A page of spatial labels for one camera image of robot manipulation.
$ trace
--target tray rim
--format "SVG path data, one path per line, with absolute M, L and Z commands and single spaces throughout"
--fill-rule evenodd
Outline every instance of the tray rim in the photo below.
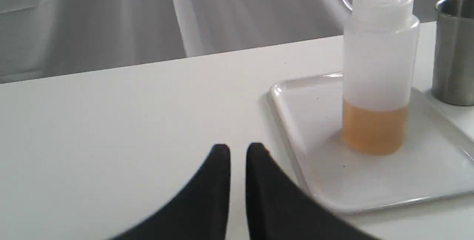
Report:
M 327 81 L 328 79 L 332 79 L 332 81 L 339 81 L 343 76 L 344 75 L 343 75 L 342 71 L 334 71 L 334 72 L 331 72 L 331 73 L 320 74 L 320 75 L 303 76 L 301 78 L 295 78 L 295 79 L 279 81 L 277 83 L 272 84 L 270 89 L 269 89 L 269 94 L 271 96 L 271 101 L 272 101 L 273 105 L 275 106 L 276 113 L 278 114 L 278 117 L 274 117 L 274 118 L 279 121 L 281 128 L 285 132 L 284 137 L 286 137 L 286 139 L 288 140 L 288 143 L 290 144 L 290 149 L 287 149 L 287 152 L 288 153 L 291 152 L 293 154 L 293 156 L 295 156 L 295 158 L 296 158 L 296 165 L 294 165 L 294 163 L 292 163 L 293 170 L 298 171 L 299 173 L 301 173 L 301 178 L 298 178 L 298 176 L 297 176 L 298 184 L 299 184 L 301 189 L 303 189 L 311 198 L 313 198 L 316 201 L 319 201 L 318 195 L 316 193 L 312 192 L 311 189 L 310 189 L 310 186 L 308 185 L 308 182 L 307 182 L 305 174 L 304 174 L 304 171 L 306 171 L 306 169 L 303 169 L 304 166 L 302 167 L 301 162 L 300 162 L 301 159 L 299 159 L 299 157 L 301 156 L 301 154 L 299 154 L 299 153 L 301 153 L 301 152 L 295 152 L 295 150 L 294 150 L 295 146 L 296 146 L 296 143 L 294 142 L 293 137 L 290 137 L 290 132 L 288 131 L 287 122 L 282 118 L 282 109 L 281 109 L 278 97 L 280 96 L 280 93 L 283 93 L 284 91 L 288 90 L 288 88 L 287 88 L 288 84 L 291 84 L 292 85 L 291 88 L 294 89 L 294 88 L 298 88 L 298 87 L 305 87 L 305 86 L 308 86 L 308 85 L 315 85 L 315 84 L 317 84 L 321 81 Z M 415 87 L 412 87 L 412 90 L 416 90 L 418 93 L 420 93 L 421 96 L 425 99 L 425 102 L 428 105 L 430 105 L 431 108 L 435 112 L 437 112 L 437 114 L 440 117 L 442 117 L 442 119 L 445 122 L 448 122 L 453 127 L 453 129 L 455 129 L 457 131 L 457 133 L 461 137 L 466 138 L 468 141 L 474 143 L 474 139 L 472 137 L 470 137 L 469 135 L 467 135 L 462 129 L 460 129 L 460 127 L 457 126 L 457 124 L 455 124 L 451 120 L 449 120 L 446 117 L 446 113 L 439 106 L 437 106 L 434 102 L 432 102 L 432 100 L 430 100 L 430 98 L 425 96 L 419 89 L 417 89 Z M 470 159 L 471 162 L 474 162 L 474 156 L 472 154 L 469 154 L 465 149 L 463 149 L 463 151 L 464 151 L 464 154 L 468 157 L 468 159 Z M 474 189 L 468 190 L 468 191 L 454 192 L 454 193 L 449 193 L 449 194 L 440 194 L 438 196 L 437 195 L 425 196 L 425 197 L 404 200 L 404 201 L 400 201 L 400 202 L 397 202 L 397 203 L 386 204 L 386 205 L 383 205 L 383 206 L 377 206 L 377 207 L 368 208 L 368 209 L 364 208 L 364 209 L 360 209 L 360 210 L 345 210 L 345 209 L 341 209 L 337 206 L 331 206 L 331 204 L 327 203 L 327 202 L 320 202 L 320 203 L 324 207 L 326 207 L 326 208 L 328 208 L 328 209 L 330 209 L 334 212 L 337 212 L 339 214 L 351 215 L 351 214 L 367 213 L 369 211 L 376 211 L 376 210 L 382 210 L 382 209 L 387 209 L 387 208 L 393 208 L 393 207 L 397 207 L 397 206 L 405 206 L 405 205 L 410 205 L 410 204 L 415 204 L 415 203 L 423 203 L 423 202 L 429 202 L 429 201 L 435 201 L 435 200 L 442 200 L 442 199 L 452 198 L 452 197 L 456 197 L 456 196 L 463 196 L 463 195 L 472 194 L 472 193 L 474 193 Z

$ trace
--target black object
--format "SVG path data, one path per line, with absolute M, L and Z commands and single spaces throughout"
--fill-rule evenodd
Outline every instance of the black object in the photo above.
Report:
M 252 240 L 376 240 L 306 196 L 263 144 L 247 150 L 246 204 Z
M 229 194 L 230 151 L 217 144 L 167 205 L 114 240 L 224 240 Z

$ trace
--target cup rim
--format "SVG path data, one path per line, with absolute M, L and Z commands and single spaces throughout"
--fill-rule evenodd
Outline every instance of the cup rim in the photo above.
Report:
M 474 18 L 466 18 L 466 17 L 454 16 L 454 15 L 447 14 L 446 12 L 441 11 L 441 10 L 440 10 L 440 5 L 443 4 L 443 3 L 446 2 L 446 1 L 448 1 L 448 0 L 440 0 L 440 1 L 436 2 L 436 4 L 435 4 L 435 10 L 436 10 L 436 12 L 438 12 L 439 14 L 441 14 L 441 15 L 443 15 L 443 16 L 452 17 L 452 18 L 456 18 L 456 19 L 474 20 Z

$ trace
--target orange liquid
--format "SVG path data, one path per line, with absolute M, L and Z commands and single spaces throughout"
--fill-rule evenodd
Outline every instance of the orange liquid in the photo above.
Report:
M 391 111 L 370 111 L 344 100 L 342 136 L 354 151 L 383 155 L 397 151 L 405 142 L 408 106 Z

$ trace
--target table surface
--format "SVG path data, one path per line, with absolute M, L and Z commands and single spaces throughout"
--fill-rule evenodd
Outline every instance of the table surface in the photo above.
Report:
M 227 239 L 248 238 L 244 167 L 266 144 L 295 180 L 267 92 L 339 71 L 342 37 L 0 85 L 0 239 L 110 238 L 169 201 L 214 143 L 232 152 Z M 431 86 L 435 24 L 414 85 Z M 474 136 L 474 110 L 442 108 Z M 474 238 L 474 196 L 345 217 L 386 240 Z

